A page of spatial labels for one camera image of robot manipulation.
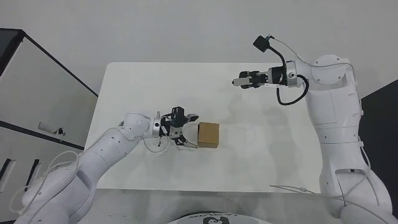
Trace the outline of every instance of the white cable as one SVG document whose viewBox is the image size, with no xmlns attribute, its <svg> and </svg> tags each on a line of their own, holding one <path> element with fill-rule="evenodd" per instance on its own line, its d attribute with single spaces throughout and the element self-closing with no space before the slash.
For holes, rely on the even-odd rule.
<svg viewBox="0 0 398 224">
<path fill-rule="evenodd" d="M 169 144 L 170 144 L 169 138 L 166 137 L 166 138 L 167 138 L 167 144 L 163 147 L 163 149 L 161 149 L 161 150 L 159 150 L 159 151 L 153 151 L 153 150 L 149 149 L 149 147 L 147 146 L 147 143 L 145 142 L 144 137 L 142 137 L 142 136 L 140 136 L 140 137 L 142 138 L 142 140 L 144 140 L 144 145 L 145 145 L 145 147 L 147 148 L 147 150 L 150 151 L 150 152 L 152 152 L 152 153 L 159 153 L 159 152 L 162 152 L 162 151 L 164 151 L 164 149 L 166 149 L 167 147 L 169 147 Z"/>
<path fill-rule="evenodd" d="M 378 214 L 374 213 L 372 210 L 370 210 L 370 209 L 368 209 L 368 208 L 366 208 L 366 207 L 364 207 L 364 206 L 362 206 L 362 205 L 360 205 L 360 204 L 357 204 L 357 203 L 354 203 L 354 202 L 352 202 L 352 201 L 349 201 L 349 200 L 340 199 L 340 198 L 337 198 L 337 197 L 330 197 L 330 196 L 322 195 L 322 194 L 308 194 L 308 193 L 304 193 L 304 192 L 301 192 L 301 191 L 298 191 L 298 190 L 294 190 L 294 189 L 286 189 L 286 188 L 280 187 L 280 186 L 278 186 L 278 185 L 270 185 L 270 187 L 278 188 L 278 189 L 283 189 L 283 190 L 288 190 L 288 191 L 291 191 L 291 192 L 295 192 L 295 193 L 299 193 L 299 194 L 304 194 L 304 195 L 309 195 L 309 196 L 313 196 L 313 197 L 321 197 L 321 198 L 328 198 L 328 199 L 333 199 L 333 200 L 339 200 L 339 201 L 342 201 L 342 202 L 348 202 L 348 203 L 350 203 L 350 204 L 353 204 L 353 205 L 355 205 L 355 206 L 357 206 L 357 207 L 362 208 L 362 209 L 365 210 L 365 211 L 368 211 L 369 213 L 371 213 L 371 214 L 374 215 L 375 217 L 378 217 L 378 219 L 380 219 L 380 220 L 381 220 L 382 222 L 384 222 L 385 224 L 389 224 L 385 219 L 383 219 L 383 218 L 382 218 L 381 216 L 379 216 Z"/>
<path fill-rule="evenodd" d="M 309 64 L 308 62 L 306 62 L 301 56 L 298 55 L 298 53 L 296 53 L 292 48 L 290 48 L 290 47 L 289 47 L 287 44 L 285 44 L 283 41 L 278 40 L 278 39 L 276 39 L 276 38 L 274 38 L 274 40 L 277 41 L 277 42 L 280 42 L 281 44 L 284 44 L 288 49 L 290 49 L 290 51 L 292 51 L 292 52 L 296 55 L 296 57 L 297 57 L 300 61 L 302 61 L 303 63 L 307 64 L 307 65 L 310 66 L 310 67 L 315 67 L 315 68 L 326 68 L 326 67 L 331 67 L 331 66 L 336 66 L 336 65 L 349 65 L 349 66 L 353 69 L 353 76 L 354 76 L 354 79 L 355 79 L 355 69 L 354 69 L 354 66 L 353 66 L 352 64 L 348 63 L 348 62 L 340 62 L 340 63 L 334 63 L 334 64 L 323 65 L 323 66 L 321 66 L 321 65 L 319 65 L 319 66 L 317 66 L 317 65 L 312 65 L 312 64 Z"/>
<path fill-rule="evenodd" d="M 366 154 L 365 150 L 363 149 L 363 146 L 361 146 L 361 150 L 363 151 L 363 154 L 365 155 L 366 161 L 368 162 L 368 170 L 365 172 L 365 174 L 363 175 L 362 179 L 359 180 L 359 182 L 357 182 L 352 188 L 350 188 L 350 190 L 347 191 L 347 193 L 345 193 L 343 195 L 336 196 L 336 197 L 347 197 L 355 189 L 356 186 L 358 186 L 361 182 L 363 182 L 363 180 L 365 180 L 368 177 L 368 175 L 369 175 L 369 173 L 371 171 L 371 163 L 369 161 L 368 155 Z"/>
<path fill-rule="evenodd" d="M 23 215 L 23 214 L 26 213 L 26 211 L 29 209 L 29 207 L 32 205 L 33 201 L 36 199 L 36 197 L 38 196 L 38 194 L 39 194 L 40 191 L 42 190 L 42 187 L 43 187 L 43 185 L 44 185 L 44 182 L 45 182 L 45 180 L 47 179 L 47 176 L 49 175 L 50 169 L 52 169 L 53 167 L 55 167 L 55 166 L 57 166 L 57 165 L 66 163 L 66 162 L 63 162 L 63 163 L 59 163 L 59 164 L 57 164 L 57 165 L 55 165 L 55 166 L 52 165 L 52 164 L 55 162 L 55 160 L 56 160 L 57 158 L 59 158 L 60 156 L 66 154 L 66 153 L 73 153 L 73 154 L 76 156 L 76 161 L 75 161 L 75 162 L 76 162 L 76 168 L 75 168 L 75 172 L 73 173 L 73 175 L 70 177 L 70 179 L 68 180 L 68 182 L 67 182 L 65 185 L 63 185 L 62 188 L 64 189 L 64 188 L 65 188 L 68 184 L 70 184 L 70 182 L 75 178 L 75 176 L 77 175 L 77 172 L 78 172 L 78 168 L 79 168 L 79 155 L 78 155 L 76 152 L 74 152 L 74 151 L 64 151 L 63 153 L 59 154 L 58 156 L 56 156 L 56 157 L 51 161 L 51 163 L 50 163 L 49 166 L 47 167 L 47 170 L 46 170 L 46 172 L 45 172 L 45 174 L 44 174 L 43 181 L 42 181 L 42 183 L 41 183 L 39 189 L 38 189 L 38 190 L 36 191 L 36 193 L 34 194 L 34 197 L 32 198 L 32 200 L 30 200 L 29 204 L 28 204 L 25 208 L 23 208 L 22 210 L 17 211 L 20 215 Z M 15 196 L 17 195 L 17 193 L 19 193 L 21 190 L 24 190 L 24 189 L 29 188 L 29 187 L 31 187 L 31 186 L 25 186 L 25 187 L 23 187 L 22 189 L 18 190 L 18 191 L 12 196 L 11 201 L 10 201 L 10 203 L 9 203 L 9 208 L 10 208 L 11 211 L 13 211 L 13 212 L 15 211 L 15 210 L 12 209 L 12 203 L 13 203 L 13 201 L 14 201 Z M 41 207 L 40 207 L 38 210 L 35 211 L 35 213 L 34 213 L 33 216 L 30 218 L 30 220 L 28 221 L 28 223 L 30 223 L 30 222 L 33 220 L 33 218 L 37 215 L 37 213 L 39 213 L 40 210 L 41 210 L 49 201 L 51 201 L 52 199 L 53 199 L 53 197 L 50 198 L 50 199 L 48 199 L 48 200 L 45 201 L 44 203 L 42 203 Z"/>
</svg>

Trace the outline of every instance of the gray floor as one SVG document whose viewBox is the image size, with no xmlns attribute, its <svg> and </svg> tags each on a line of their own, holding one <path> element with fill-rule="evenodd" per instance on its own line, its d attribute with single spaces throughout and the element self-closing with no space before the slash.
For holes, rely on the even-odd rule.
<svg viewBox="0 0 398 224">
<path fill-rule="evenodd" d="M 199 210 L 250 215 L 275 224 L 340 223 L 327 214 L 322 200 L 299 194 L 99 189 L 80 224 L 168 223 Z"/>
</svg>

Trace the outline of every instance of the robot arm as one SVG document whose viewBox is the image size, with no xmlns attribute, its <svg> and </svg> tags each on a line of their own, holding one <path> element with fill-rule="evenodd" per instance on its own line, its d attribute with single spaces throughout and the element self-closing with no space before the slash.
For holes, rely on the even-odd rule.
<svg viewBox="0 0 398 224">
<path fill-rule="evenodd" d="M 181 132 L 172 138 L 185 145 L 182 126 L 198 116 L 189 114 L 185 117 L 183 112 L 183 108 L 176 107 L 172 114 L 160 117 L 158 112 L 153 119 L 137 113 L 127 114 L 121 126 L 109 128 L 80 155 L 78 161 L 36 182 L 22 198 L 26 210 L 16 223 L 77 223 L 91 208 L 99 179 L 126 157 L 140 140 L 167 136 L 178 122 L 175 128 L 181 128 Z"/>
<path fill-rule="evenodd" d="M 283 103 L 279 88 L 277 99 L 282 105 L 292 105 L 303 97 L 306 99 L 322 153 L 323 167 L 319 179 L 322 195 L 358 203 L 377 212 L 389 223 L 397 223 L 391 215 L 392 204 L 386 187 L 361 153 L 364 150 L 358 128 L 363 111 L 349 60 L 325 55 L 311 65 L 297 55 L 299 60 L 285 62 L 283 56 L 271 47 L 270 39 L 273 39 L 270 35 L 266 38 L 260 36 L 254 45 L 262 52 L 270 49 L 276 53 L 282 66 L 270 68 L 267 72 L 241 72 L 239 78 L 233 80 L 233 85 L 244 89 L 258 88 L 266 83 L 288 87 L 304 85 L 303 94 L 295 101 Z M 348 202 L 329 198 L 325 203 L 329 214 L 340 218 L 343 223 L 383 223 L 373 214 Z M 359 217 L 353 216 L 358 213 L 361 213 Z"/>
</svg>

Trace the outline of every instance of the floor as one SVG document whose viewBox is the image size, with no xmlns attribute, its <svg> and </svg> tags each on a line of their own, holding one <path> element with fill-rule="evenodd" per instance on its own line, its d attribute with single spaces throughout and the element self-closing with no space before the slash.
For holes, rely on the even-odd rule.
<svg viewBox="0 0 398 224">
<path fill-rule="evenodd" d="M 398 78 L 398 0 L 0 0 L 0 11 L 0 27 L 24 29 L 96 92 L 110 62 L 277 62 L 251 45 L 269 33 L 309 61 L 348 57 L 360 96 Z M 81 223 L 167 223 L 197 210 L 339 223 L 303 195 L 136 190 L 98 190 Z"/>
<path fill-rule="evenodd" d="M 86 223 L 168 223 L 198 210 L 238 213 L 275 224 L 341 223 L 323 204 L 299 194 L 98 190 Z"/>
</svg>

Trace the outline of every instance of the brown cardboard box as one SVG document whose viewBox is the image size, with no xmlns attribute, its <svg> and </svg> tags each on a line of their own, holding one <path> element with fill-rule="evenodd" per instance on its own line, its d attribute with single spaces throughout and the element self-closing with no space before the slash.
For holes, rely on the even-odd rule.
<svg viewBox="0 0 398 224">
<path fill-rule="evenodd" d="M 220 124 L 200 122 L 198 125 L 198 147 L 217 148 Z"/>
</svg>

